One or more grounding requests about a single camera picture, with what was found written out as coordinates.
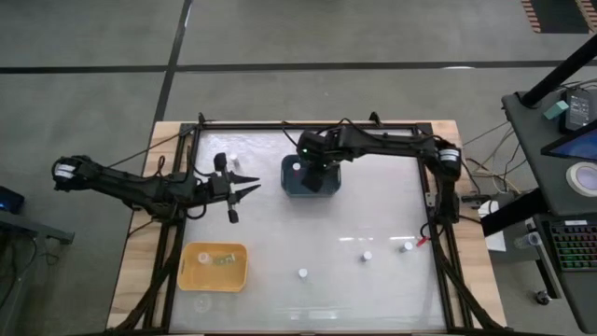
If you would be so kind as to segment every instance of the keyboard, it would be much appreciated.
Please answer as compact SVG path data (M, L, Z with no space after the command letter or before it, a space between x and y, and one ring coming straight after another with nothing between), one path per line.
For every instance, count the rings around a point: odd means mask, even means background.
M597 271L597 225L551 224L551 239L561 271Z

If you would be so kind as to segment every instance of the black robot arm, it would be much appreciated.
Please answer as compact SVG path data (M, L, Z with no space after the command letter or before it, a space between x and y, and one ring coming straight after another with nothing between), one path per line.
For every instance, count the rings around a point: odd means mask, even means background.
M215 172L202 182L195 177L193 167L186 173L155 174L141 177L102 166L87 156L62 157L52 167L56 190L92 189L122 200L131 209L145 209L157 221L168 221L185 216L187 210L210 203L227 202L229 221L238 222L234 209L242 197L259 185L232 192L230 184L257 181L226 171L226 154L214 158Z
M459 203L455 183L461 173L461 150L434 135L390 135L367 133L355 126L341 126L326 135L304 132L297 142L297 153L307 164L303 185L317 191L330 167L366 154L421 158L437 180L437 217L455 223Z

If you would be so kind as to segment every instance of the wheel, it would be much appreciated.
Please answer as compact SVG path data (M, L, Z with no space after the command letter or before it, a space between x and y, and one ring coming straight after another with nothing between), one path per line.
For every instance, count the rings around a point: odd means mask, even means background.
M540 290L536 292L535 300L541 305L548 305L551 302L551 297L546 290Z

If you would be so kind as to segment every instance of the monitor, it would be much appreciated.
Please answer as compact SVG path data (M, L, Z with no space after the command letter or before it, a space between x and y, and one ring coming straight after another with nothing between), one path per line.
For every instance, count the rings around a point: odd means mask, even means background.
M597 161L597 121L541 148L541 154L559 158Z

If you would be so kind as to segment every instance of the concrete floor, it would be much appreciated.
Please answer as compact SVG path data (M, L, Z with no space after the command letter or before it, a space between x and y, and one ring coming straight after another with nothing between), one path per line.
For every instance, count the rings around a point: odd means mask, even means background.
M5 0L0 67L164 65L182 0ZM560 60L588 35L537 35L518 0L195 0L179 63ZM166 120L456 119L464 140L505 120L500 97L547 68L177 74ZM597 77L586 68L578 77ZM23 335L104 328L131 212L94 192L56 193L61 155L101 163L147 144L163 74L0 75L0 184L27 197L25 215L75 231L51 268L40 265ZM484 159L505 131L466 147ZM502 170L516 140L498 152ZM515 162L523 159L519 153ZM122 169L141 171L143 158ZM536 186L528 167L510 176ZM494 193L491 181L480 180ZM496 265L509 326L581 334L565 301L533 304L533 264Z

